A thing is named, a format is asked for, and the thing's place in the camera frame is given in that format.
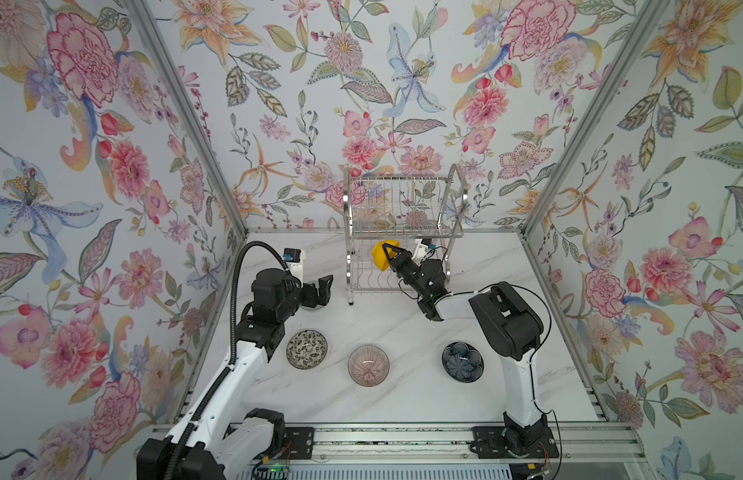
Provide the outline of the steel two-tier dish rack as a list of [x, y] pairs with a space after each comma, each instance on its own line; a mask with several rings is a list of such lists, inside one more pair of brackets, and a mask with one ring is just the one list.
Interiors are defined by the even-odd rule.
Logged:
[[340, 191], [349, 304], [358, 294], [415, 294], [391, 268], [380, 272], [373, 264], [373, 247], [385, 240], [398, 241], [411, 253], [415, 239], [433, 240], [435, 252], [429, 258], [443, 262], [451, 281], [451, 253], [455, 240], [463, 237], [469, 206], [469, 184], [461, 166], [451, 166], [445, 176], [345, 173]]

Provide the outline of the dark blue patterned bowl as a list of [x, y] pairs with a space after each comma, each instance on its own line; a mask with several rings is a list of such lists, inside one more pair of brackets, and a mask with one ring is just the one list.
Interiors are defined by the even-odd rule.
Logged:
[[461, 383], [473, 383], [485, 371], [485, 362], [479, 350], [465, 342], [453, 342], [441, 354], [441, 363], [447, 375]]

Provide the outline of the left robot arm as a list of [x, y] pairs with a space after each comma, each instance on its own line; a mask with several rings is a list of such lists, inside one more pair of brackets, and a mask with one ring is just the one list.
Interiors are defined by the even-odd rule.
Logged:
[[139, 479], [259, 479], [263, 467], [294, 448], [282, 413], [250, 410], [233, 416], [285, 336], [299, 309], [328, 304], [333, 278], [303, 283], [287, 270], [258, 272], [252, 299], [232, 314], [232, 344], [215, 380], [161, 440], [149, 439], [136, 458]]

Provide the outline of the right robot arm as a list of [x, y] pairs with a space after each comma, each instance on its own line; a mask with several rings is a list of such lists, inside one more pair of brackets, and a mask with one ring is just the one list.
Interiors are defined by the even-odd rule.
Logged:
[[473, 427], [471, 452], [481, 459], [553, 459], [561, 457], [549, 425], [549, 414], [537, 400], [537, 360], [545, 343], [543, 322], [509, 282], [481, 290], [451, 293], [439, 260], [381, 243], [389, 268], [415, 292], [421, 313], [433, 322], [473, 320], [487, 344], [501, 358], [505, 380], [505, 412], [501, 426]]

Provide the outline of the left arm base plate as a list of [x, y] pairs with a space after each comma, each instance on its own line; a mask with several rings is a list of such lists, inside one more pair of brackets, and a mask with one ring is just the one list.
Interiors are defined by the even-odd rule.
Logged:
[[277, 427], [267, 456], [270, 461], [311, 460], [314, 436], [313, 427]]

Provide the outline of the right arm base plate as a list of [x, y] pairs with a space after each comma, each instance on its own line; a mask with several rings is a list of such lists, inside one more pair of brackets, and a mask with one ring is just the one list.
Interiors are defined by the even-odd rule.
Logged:
[[561, 457], [557, 440], [549, 426], [475, 426], [469, 449], [479, 459], [557, 459]]

